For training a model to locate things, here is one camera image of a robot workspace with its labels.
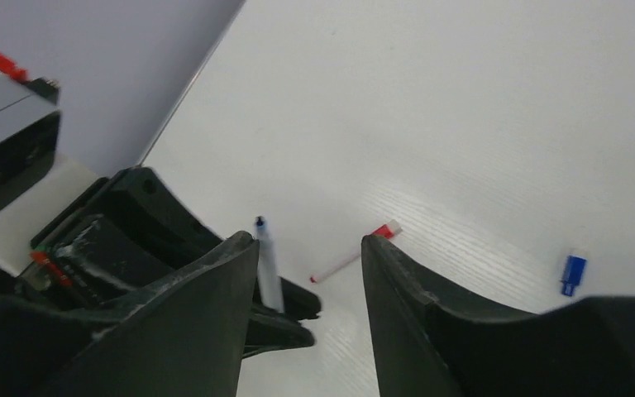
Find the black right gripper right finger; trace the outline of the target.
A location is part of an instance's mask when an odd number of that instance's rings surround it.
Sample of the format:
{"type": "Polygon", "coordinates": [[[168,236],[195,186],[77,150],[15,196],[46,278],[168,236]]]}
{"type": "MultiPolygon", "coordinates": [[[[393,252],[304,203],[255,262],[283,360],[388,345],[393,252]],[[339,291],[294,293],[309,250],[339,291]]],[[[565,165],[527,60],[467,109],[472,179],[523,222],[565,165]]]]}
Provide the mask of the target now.
{"type": "Polygon", "coordinates": [[[545,313],[487,299],[383,237],[361,263],[383,396],[635,396],[635,297],[545,313]]]}

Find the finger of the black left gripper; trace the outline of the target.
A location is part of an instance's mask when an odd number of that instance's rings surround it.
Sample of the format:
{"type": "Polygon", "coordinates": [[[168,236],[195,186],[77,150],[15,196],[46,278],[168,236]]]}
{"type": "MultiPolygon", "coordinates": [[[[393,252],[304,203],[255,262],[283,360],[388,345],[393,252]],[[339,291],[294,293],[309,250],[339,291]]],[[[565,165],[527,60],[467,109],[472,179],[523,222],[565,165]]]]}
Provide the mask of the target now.
{"type": "Polygon", "coordinates": [[[312,347],[316,343],[313,333],[301,322],[318,319],[322,301],[315,293],[292,281],[280,280],[284,295],[282,313],[262,304],[259,282],[255,283],[244,358],[265,352],[312,347]]]}

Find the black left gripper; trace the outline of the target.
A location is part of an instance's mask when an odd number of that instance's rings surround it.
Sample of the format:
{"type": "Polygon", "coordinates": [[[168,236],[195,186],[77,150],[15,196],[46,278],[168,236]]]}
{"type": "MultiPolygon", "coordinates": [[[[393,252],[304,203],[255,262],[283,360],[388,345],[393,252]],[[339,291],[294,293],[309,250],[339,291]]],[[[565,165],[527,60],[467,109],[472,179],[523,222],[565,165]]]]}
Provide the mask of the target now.
{"type": "Polygon", "coordinates": [[[148,167],[94,174],[66,155],[0,188],[0,270],[59,305],[95,307],[209,253],[206,228],[148,167]]]}

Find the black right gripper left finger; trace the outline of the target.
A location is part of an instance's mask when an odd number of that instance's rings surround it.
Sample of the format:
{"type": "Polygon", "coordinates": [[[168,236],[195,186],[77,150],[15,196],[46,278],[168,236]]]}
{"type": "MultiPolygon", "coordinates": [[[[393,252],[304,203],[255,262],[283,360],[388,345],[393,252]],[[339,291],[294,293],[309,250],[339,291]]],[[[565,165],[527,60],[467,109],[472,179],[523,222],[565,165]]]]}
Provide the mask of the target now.
{"type": "Polygon", "coordinates": [[[0,295],[0,396],[233,396],[258,261],[237,232],[98,309],[0,295]]]}

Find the white blue marker pen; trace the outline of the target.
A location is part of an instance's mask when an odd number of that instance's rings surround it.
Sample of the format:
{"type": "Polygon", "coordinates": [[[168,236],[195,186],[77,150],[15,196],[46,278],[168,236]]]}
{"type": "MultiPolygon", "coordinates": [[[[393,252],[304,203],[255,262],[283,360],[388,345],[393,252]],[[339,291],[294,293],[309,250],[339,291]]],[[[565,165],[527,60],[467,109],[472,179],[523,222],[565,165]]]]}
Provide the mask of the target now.
{"type": "Polygon", "coordinates": [[[276,263],[274,242],[265,218],[255,218],[255,239],[259,242],[257,280],[262,304],[278,313],[283,313],[284,296],[276,263]]]}

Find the white red marker pen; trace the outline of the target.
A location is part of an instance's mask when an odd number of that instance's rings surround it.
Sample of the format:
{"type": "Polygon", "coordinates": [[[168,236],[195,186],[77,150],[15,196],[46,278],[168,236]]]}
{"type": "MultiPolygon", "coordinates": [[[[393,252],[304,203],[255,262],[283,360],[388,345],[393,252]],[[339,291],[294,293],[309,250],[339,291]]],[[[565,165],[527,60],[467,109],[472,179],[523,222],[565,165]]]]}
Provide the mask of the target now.
{"type": "Polygon", "coordinates": [[[316,273],[309,276],[311,284],[320,284],[328,278],[334,276],[353,262],[360,259],[360,242],[351,246],[348,250],[341,252],[333,261],[329,261],[326,267],[320,268],[316,273]]]}

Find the blue pen cap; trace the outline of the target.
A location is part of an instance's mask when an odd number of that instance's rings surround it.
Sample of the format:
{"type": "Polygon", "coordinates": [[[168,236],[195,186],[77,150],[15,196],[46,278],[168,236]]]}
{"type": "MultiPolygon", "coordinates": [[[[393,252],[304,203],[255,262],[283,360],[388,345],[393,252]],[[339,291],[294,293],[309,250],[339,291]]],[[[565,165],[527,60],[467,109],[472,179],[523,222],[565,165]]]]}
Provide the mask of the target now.
{"type": "Polygon", "coordinates": [[[572,297],[575,294],[583,279],[587,262],[587,255],[582,253],[572,252],[566,257],[561,276],[562,295],[572,297]]]}

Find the red pen cap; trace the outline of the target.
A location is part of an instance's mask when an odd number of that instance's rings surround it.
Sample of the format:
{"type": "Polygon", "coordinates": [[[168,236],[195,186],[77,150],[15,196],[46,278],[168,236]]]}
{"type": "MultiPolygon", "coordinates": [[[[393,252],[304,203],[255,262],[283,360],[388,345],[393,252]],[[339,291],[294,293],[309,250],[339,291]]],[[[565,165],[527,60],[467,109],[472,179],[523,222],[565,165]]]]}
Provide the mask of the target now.
{"type": "Polygon", "coordinates": [[[378,228],[376,228],[371,235],[374,236],[380,236],[383,237],[385,239],[391,239],[394,236],[397,236],[398,234],[400,234],[402,231],[402,228],[400,226],[400,224],[394,220],[391,219],[390,221],[382,224],[381,226],[379,226],[378,228]]]}

